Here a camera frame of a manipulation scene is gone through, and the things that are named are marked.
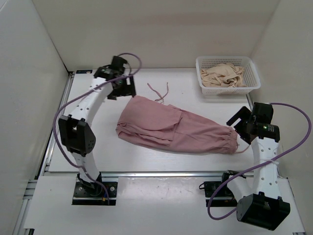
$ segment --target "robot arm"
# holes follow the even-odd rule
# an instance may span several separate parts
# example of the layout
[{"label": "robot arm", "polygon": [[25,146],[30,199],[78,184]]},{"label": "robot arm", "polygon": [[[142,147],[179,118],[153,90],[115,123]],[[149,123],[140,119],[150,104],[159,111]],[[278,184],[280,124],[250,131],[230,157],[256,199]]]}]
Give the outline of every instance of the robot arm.
[{"label": "robot arm", "polygon": [[[271,125],[273,108],[270,104],[255,103],[252,112],[243,107],[227,125],[235,125],[236,132],[251,144],[256,165],[276,157],[279,128]],[[230,174],[223,176],[223,181]],[[237,220],[269,230],[275,230],[290,213],[290,204],[283,202],[278,187],[277,165],[265,165],[254,170],[252,188],[245,177],[237,177],[227,184],[237,200]]]},{"label": "robot arm", "polygon": [[118,96],[136,95],[133,77],[130,78],[130,85],[127,85],[125,80],[119,80],[101,88],[97,86],[121,76],[125,71],[124,65],[127,63],[122,57],[114,56],[110,65],[100,67],[94,74],[94,79],[89,87],[94,92],[85,96],[73,112],[68,116],[61,116],[58,121],[61,142],[73,155],[76,164],[84,167],[79,168],[77,177],[84,189],[91,194],[101,192],[101,186],[92,181],[90,177],[102,183],[101,173],[96,167],[92,154],[96,143],[96,137],[91,130],[93,118],[106,97],[116,99]]}]

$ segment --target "white table surface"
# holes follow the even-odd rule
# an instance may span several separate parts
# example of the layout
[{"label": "white table surface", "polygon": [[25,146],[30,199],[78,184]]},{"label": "white table surface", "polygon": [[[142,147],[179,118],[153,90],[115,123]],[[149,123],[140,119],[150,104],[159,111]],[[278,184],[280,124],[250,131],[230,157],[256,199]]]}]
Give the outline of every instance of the white table surface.
[{"label": "white table surface", "polygon": [[[69,100],[86,92],[92,74],[76,74],[70,90]],[[245,95],[222,96],[205,99],[197,80],[196,69],[142,69],[135,77],[138,95],[149,99],[158,96],[149,89],[147,82],[165,97],[166,105],[172,104],[195,114],[209,118],[221,125],[242,107],[248,106]],[[109,172],[156,172],[156,171],[225,171],[244,170],[253,166],[252,150],[243,154],[178,154],[137,146],[117,137],[115,127],[130,97],[119,97],[117,101],[106,100],[96,114],[92,130],[96,135],[96,146],[93,150],[97,167],[100,171]],[[69,114],[77,105],[69,105],[65,114]],[[240,138],[238,150],[247,146]],[[71,172],[77,169],[70,166],[57,146],[52,153],[50,172]]]},{"label": "white table surface", "polygon": [[[34,235],[292,235],[304,232],[288,180],[278,185],[291,212],[274,231],[238,222],[215,221],[206,211],[199,184],[208,178],[118,179],[116,206],[72,205],[75,177],[42,176],[24,224]],[[212,208],[222,216],[233,208]]]}]

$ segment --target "pink cloth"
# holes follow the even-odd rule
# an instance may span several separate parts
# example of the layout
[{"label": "pink cloth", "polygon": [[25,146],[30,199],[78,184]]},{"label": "pink cloth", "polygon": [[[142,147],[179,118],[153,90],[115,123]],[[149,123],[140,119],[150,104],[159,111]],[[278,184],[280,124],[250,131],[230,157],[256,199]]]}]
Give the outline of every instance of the pink cloth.
[{"label": "pink cloth", "polygon": [[138,95],[123,110],[116,132],[133,144],[175,152],[233,154],[238,148],[231,127]]}]

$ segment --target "beige cloth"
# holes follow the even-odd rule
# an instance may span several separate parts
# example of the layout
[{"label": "beige cloth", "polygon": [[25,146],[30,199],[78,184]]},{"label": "beige cloth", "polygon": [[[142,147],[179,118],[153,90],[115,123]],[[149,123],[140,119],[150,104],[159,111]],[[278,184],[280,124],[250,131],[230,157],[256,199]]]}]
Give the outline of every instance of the beige cloth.
[{"label": "beige cloth", "polygon": [[205,87],[246,87],[243,84],[245,68],[232,63],[219,64],[207,70],[201,70],[202,84]]}]

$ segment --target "plastic basket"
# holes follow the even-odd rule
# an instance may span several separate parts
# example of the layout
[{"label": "plastic basket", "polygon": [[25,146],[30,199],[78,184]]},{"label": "plastic basket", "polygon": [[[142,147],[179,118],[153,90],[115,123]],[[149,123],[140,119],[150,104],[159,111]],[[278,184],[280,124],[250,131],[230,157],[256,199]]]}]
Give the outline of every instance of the plastic basket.
[{"label": "plastic basket", "polygon": [[[218,64],[232,63],[234,66],[245,68],[243,73],[243,83],[247,87],[205,87],[202,84],[201,69],[209,69]],[[248,94],[250,91],[261,87],[260,78],[256,72],[252,60],[246,56],[200,56],[196,59],[198,81],[203,95],[217,94]]]}]

